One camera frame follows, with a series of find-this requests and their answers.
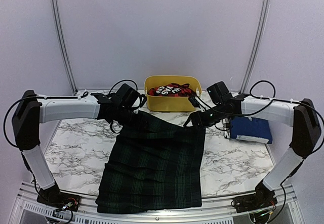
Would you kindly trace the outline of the red black plaid shirt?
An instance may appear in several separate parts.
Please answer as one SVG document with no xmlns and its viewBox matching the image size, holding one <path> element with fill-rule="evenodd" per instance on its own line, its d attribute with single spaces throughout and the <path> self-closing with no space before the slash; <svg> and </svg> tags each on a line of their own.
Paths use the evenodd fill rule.
<svg viewBox="0 0 324 224">
<path fill-rule="evenodd" d="M 189 97 L 196 95 L 196 92 L 190 88 L 189 83 L 170 83 L 168 85 L 153 87 L 147 94 L 155 97 Z"/>
</svg>

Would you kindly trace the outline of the dark green plaid skirt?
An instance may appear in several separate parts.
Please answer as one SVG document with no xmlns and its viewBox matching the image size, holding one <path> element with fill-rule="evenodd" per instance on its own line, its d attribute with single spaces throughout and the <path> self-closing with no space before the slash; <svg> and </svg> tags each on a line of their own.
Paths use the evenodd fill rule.
<svg viewBox="0 0 324 224">
<path fill-rule="evenodd" d="M 133 214 L 200 207 L 206 131 L 140 111 L 122 127 L 105 164 L 97 211 Z"/>
</svg>

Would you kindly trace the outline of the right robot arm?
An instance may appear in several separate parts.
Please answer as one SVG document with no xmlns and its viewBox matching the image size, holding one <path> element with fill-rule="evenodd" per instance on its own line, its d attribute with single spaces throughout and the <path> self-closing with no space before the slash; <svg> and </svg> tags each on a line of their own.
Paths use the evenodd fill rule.
<svg viewBox="0 0 324 224">
<path fill-rule="evenodd" d="M 208 87 L 207 92 L 214 107 L 191 113 L 185 124 L 192 123 L 196 129 L 203 129 L 225 118 L 252 116 L 283 123 L 293 129 L 289 148 L 279 163 L 257 184 L 256 193 L 251 196 L 251 204 L 261 208 L 270 200 L 273 191 L 292 177 L 307 157 L 319 150 L 316 144 L 321 136 L 323 117 L 310 99 L 281 100 L 275 96 L 268 98 L 252 94 L 233 96 L 222 81 Z"/>
</svg>

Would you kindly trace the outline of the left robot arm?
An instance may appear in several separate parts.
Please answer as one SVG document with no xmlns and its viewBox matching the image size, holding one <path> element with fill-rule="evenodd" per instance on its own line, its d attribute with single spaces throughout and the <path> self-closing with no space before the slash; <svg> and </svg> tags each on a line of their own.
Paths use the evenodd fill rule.
<svg viewBox="0 0 324 224">
<path fill-rule="evenodd" d="M 87 118 L 127 125 L 135 119 L 145 102 L 146 96 L 126 83 L 117 92 L 107 95 L 84 92 L 79 96 L 46 96 L 27 90 L 21 99 L 9 107 L 14 110 L 11 124 L 15 139 L 9 144 L 21 152 L 27 169 L 40 186 L 39 196 L 53 206 L 60 206 L 64 202 L 64 195 L 40 148 L 40 124 Z"/>
</svg>

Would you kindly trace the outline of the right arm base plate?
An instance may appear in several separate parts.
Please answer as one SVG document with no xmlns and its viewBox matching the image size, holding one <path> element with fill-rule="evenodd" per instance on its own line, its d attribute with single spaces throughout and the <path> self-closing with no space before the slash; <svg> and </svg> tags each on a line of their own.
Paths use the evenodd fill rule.
<svg viewBox="0 0 324 224">
<path fill-rule="evenodd" d="M 258 198 L 256 194 L 248 194 L 234 197 L 231 206 L 236 209 L 237 213 L 254 211 L 277 204 L 277 198 L 271 195 L 268 199 Z"/>
</svg>

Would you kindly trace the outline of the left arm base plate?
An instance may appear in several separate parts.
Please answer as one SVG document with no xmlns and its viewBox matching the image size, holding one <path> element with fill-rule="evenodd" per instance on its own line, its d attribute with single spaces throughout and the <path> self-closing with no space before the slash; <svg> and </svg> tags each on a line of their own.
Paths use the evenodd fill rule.
<svg viewBox="0 0 324 224">
<path fill-rule="evenodd" d="M 58 196 L 52 197 L 50 200 L 46 200 L 40 195 L 38 195 L 37 197 L 38 203 L 52 206 L 59 210 L 72 210 L 72 211 L 78 211 L 80 200 L 81 197 L 79 195 L 62 193 L 62 192 L 60 192 Z"/>
</svg>

